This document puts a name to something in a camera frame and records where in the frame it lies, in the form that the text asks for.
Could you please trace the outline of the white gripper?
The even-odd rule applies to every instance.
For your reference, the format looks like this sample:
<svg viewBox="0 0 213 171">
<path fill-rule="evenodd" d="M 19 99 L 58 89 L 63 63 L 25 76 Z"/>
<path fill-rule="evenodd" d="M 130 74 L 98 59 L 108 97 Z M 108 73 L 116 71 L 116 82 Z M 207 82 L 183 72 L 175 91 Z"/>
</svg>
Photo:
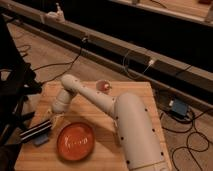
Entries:
<svg viewBox="0 0 213 171">
<path fill-rule="evenodd" d="M 61 89 L 54 99 L 51 105 L 51 111 L 55 114 L 50 116 L 50 121 L 52 123 L 51 128 L 57 128 L 64 120 L 64 114 L 66 113 L 72 99 L 77 95 L 76 92 L 68 91 L 66 89 Z"/>
</svg>

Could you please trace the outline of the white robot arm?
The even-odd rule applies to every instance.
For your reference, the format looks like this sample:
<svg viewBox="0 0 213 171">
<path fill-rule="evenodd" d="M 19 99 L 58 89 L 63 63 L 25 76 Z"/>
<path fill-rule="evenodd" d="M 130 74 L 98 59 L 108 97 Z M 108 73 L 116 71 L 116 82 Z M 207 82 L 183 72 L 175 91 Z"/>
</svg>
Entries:
<svg viewBox="0 0 213 171">
<path fill-rule="evenodd" d="M 116 97 L 85 86 L 77 77 L 65 74 L 62 88 L 52 103 L 53 113 L 64 113 L 80 94 L 115 120 L 129 171 L 170 171 L 151 117 L 141 98 L 131 92 Z"/>
</svg>

